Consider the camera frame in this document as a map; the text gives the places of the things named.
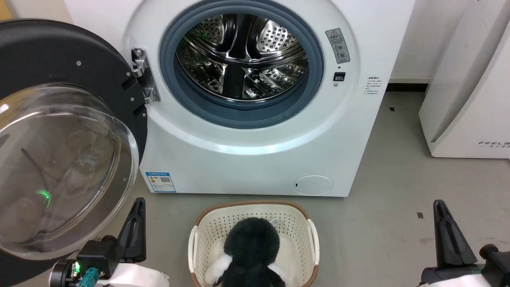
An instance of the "warning label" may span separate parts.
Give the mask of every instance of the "warning label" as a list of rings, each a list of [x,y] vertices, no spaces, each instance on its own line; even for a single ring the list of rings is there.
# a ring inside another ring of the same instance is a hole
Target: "warning label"
[[[145,173],[155,193],[175,193],[169,173]]]
[[[378,94],[382,84],[383,81],[379,77],[368,77],[363,94]]]
[[[347,44],[345,43],[345,39],[340,28],[327,30],[326,36],[333,48],[333,53],[335,53],[337,64],[350,62],[349,50],[347,49]]]

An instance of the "stuffed animal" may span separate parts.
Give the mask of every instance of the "stuffed animal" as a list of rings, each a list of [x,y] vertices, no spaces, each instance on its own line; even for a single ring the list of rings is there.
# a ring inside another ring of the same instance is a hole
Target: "stuffed animal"
[[[238,222],[228,234],[223,250],[206,271],[209,286],[223,287],[291,287],[274,263],[280,247],[278,232],[261,218]]]

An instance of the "green light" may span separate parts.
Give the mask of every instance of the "green light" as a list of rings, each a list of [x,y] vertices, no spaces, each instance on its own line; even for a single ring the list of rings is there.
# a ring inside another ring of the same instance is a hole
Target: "green light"
[[[45,191],[45,190],[40,190],[38,192],[36,192],[36,194],[39,194],[39,195],[44,195],[44,197],[46,197],[46,199],[44,200],[44,203],[46,203],[46,201],[48,202],[48,204],[46,205],[46,207],[49,206],[49,202],[52,200],[52,195]]]
[[[80,263],[79,263],[78,261],[76,261],[76,262],[74,263],[74,271],[75,271],[76,273],[79,273],[79,272],[80,272],[80,267],[81,267],[81,266],[80,266]]]

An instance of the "front-loading washing machine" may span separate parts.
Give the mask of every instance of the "front-loading washing machine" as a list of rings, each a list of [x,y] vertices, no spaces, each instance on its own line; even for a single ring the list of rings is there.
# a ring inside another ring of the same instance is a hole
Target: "front-loading washing machine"
[[[72,24],[0,23],[12,284],[93,238],[138,170],[159,193],[347,196],[414,5],[65,3]]]

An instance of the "metal hinge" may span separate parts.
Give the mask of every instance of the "metal hinge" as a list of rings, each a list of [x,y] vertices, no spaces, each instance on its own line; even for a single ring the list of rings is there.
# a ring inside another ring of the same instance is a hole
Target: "metal hinge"
[[[131,57],[133,59],[133,74],[142,86],[145,103],[150,104],[152,101],[160,102],[161,98],[152,76],[147,52],[145,49],[134,48],[131,50]]]

